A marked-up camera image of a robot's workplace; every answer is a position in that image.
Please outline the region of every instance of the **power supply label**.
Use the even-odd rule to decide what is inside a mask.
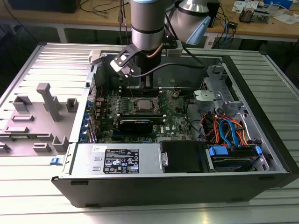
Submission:
[[[105,174],[138,174],[138,149],[106,149],[104,161]]]

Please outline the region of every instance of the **motherboard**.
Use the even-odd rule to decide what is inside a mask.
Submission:
[[[160,90],[155,97],[113,91],[96,103],[98,143],[159,143],[192,140],[185,119],[186,96]]]

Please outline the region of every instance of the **circuit board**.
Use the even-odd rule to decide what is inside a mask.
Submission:
[[[98,143],[158,143],[162,140],[192,140],[185,119],[185,98],[175,90],[157,97],[122,97],[112,92],[97,105]],[[153,122],[151,133],[127,134],[118,124],[125,119]]]

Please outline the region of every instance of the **workbench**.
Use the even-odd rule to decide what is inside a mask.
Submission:
[[[94,0],[94,5],[109,2],[108,0]],[[253,40],[268,40],[268,41],[285,41],[295,42],[299,38],[299,23],[287,25],[274,18],[270,18],[267,24],[265,23],[241,23],[239,22],[239,14],[232,13],[232,5],[234,0],[222,0],[225,15],[233,22],[238,23],[238,27],[234,38],[240,39],[253,39]],[[108,9],[119,5],[119,2],[113,2],[107,6],[99,7],[98,9]],[[92,29],[92,30],[119,30],[118,12],[119,8],[108,11],[109,18],[105,19],[102,16],[94,13],[89,13],[78,8],[74,14],[64,14],[59,12],[38,12],[38,11],[22,11],[12,10],[10,5],[9,9],[13,15],[19,19],[25,26],[40,26],[40,27],[53,27],[57,29],[60,41],[66,43],[67,36],[65,34],[66,28],[76,29]],[[84,9],[91,10],[91,4],[88,2],[83,5]],[[127,24],[130,26],[130,5],[125,6]],[[290,10],[299,11],[299,6],[292,5]],[[0,24],[18,25],[12,16],[5,9],[2,1],[0,1]],[[205,47],[211,48],[211,43],[216,37],[221,36],[223,27],[220,20],[216,20],[213,28],[206,30],[205,36],[208,36]]]
[[[90,72],[91,50],[107,45],[48,43],[37,46],[7,91],[0,98],[0,129],[14,110],[17,95],[38,100],[39,82],[48,80],[60,102],[81,99]],[[121,46],[110,45],[119,51]],[[294,160],[299,162],[299,92],[270,57],[257,51],[190,49],[194,54],[231,56],[247,85],[275,127]],[[78,93],[71,93],[77,88]],[[249,202],[113,208],[76,208],[50,182],[62,169],[50,166],[53,156],[0,157],[1,223],[159,223],[247,224],[299,222],[299,181],[267,190]]]

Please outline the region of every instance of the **robotic arm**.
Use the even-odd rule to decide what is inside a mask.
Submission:
[[[196,45],[211,19],[207,0],[184,0],[171,6],[173,2],[131,0],[132,44],[126,46],[110,63],[121,77],[140,77],[145,89],[153,87],[153,72],[161,63],[162,49],[177,47],[176,40],[171,39],[170,35]],[[140,68],[141,75],[136,75],[139,72],[135,71],[131,59]]]

